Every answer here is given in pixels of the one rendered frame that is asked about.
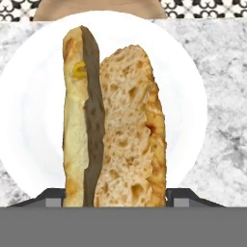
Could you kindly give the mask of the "tan wooden round object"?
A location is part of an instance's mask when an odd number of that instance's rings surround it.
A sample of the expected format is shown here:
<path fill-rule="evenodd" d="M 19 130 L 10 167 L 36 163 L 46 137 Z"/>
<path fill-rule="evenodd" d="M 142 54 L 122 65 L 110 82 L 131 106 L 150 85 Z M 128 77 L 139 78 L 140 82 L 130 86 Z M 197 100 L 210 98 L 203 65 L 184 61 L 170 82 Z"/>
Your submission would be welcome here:
<path fill-rule="evenodd" d="M 34 20 L 52 21 L 89 11 L 115 11 L 145 19 L 166 17 L 160 0 L 41 0 Z"/>

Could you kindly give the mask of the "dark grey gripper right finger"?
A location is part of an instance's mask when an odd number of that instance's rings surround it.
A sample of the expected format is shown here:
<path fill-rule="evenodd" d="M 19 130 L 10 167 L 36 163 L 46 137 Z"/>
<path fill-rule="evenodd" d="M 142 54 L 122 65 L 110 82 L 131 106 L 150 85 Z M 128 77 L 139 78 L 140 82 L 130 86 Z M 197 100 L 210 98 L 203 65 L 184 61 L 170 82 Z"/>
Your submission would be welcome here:
<path fill-rule="evenodd" d="M 200 198 L 190 188 L 167 188 L 166 198 L 167 207 L 222 207 L 222 205 Z"/>

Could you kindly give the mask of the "tan split bread bun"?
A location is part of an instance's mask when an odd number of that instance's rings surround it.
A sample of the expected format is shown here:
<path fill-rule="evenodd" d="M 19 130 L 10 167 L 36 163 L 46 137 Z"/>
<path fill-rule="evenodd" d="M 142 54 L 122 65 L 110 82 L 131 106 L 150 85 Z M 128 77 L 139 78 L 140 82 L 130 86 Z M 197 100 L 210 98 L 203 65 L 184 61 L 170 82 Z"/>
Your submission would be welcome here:
<path fill-rule="evenodd" d="M 165 206 L 165 120 L 139 45 L 101 59 L 84 26 L 63 39 L 65 207 Z"/>

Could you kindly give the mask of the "white round plate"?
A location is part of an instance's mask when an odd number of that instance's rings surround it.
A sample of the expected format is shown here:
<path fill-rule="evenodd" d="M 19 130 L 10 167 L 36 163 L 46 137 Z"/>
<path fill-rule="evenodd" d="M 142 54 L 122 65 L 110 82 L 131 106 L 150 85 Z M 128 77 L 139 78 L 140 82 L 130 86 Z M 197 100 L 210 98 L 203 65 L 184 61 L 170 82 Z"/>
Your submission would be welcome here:
<path fill-rule="evenodd" d="M 37 197 L 65 185 L 63 38 L 90 29 L 106 58 L 138 44 L 148 54 L 165 115 L 167 185 L 179 186 L 194 166 L 206 134 L 202 77 L 185 49 L 164 29 L 131 14 L 98 11 L 49 23 L 21 45 L 0 75 L 0 160 L 17 185 Z"/>

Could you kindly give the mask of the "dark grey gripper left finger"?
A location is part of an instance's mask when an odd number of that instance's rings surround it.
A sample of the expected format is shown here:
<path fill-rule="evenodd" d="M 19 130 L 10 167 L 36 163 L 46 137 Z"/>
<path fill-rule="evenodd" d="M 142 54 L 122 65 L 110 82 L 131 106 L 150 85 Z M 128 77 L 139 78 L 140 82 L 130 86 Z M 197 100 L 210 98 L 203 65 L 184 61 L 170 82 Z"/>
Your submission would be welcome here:
<path fill-rule="evenodd" d="M 64 188 L 47 188 L 37 198 L 12 205 L 12 207 L 61 207 L 65 198 Z"/>

